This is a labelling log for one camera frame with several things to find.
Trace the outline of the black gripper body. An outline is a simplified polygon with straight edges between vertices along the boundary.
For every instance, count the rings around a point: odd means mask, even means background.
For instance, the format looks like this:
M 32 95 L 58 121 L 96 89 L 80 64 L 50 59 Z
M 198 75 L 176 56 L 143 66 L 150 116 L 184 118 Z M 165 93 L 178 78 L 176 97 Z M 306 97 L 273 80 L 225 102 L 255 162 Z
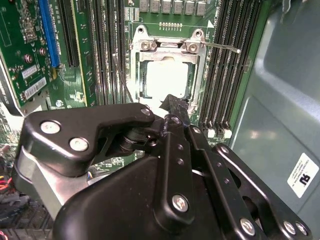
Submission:
M 193 174 L 195 219 L 178 234 L 159 226 L 153 211 L 160 159 L 145 157 L 72 196 L 54 220 L 55 240 L 236 240 L 218 219 L 204 178 Z

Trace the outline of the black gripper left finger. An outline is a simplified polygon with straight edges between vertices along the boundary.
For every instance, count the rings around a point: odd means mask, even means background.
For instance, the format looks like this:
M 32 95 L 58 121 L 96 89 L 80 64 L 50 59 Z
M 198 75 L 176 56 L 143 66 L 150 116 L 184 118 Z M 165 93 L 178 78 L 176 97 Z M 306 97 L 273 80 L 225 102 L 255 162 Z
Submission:
M 23 122 L 13 165 L 16 188 L 43 203 L 55 219 L 89 184 L 90 166 L 144 151 L 160 178 L 191 172 L 187 110 L 168 95 L 160 108 L 139 102 L 37 111 Z

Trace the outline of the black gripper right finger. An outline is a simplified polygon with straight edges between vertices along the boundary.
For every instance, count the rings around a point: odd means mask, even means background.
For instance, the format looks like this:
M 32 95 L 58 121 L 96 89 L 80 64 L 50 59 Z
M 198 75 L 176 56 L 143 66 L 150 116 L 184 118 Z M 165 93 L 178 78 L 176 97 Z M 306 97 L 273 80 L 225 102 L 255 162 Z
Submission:
M 311 240 L 310 228 L 228 146 L 210 146 L 183 113 L 196 218 L 186 240 Z

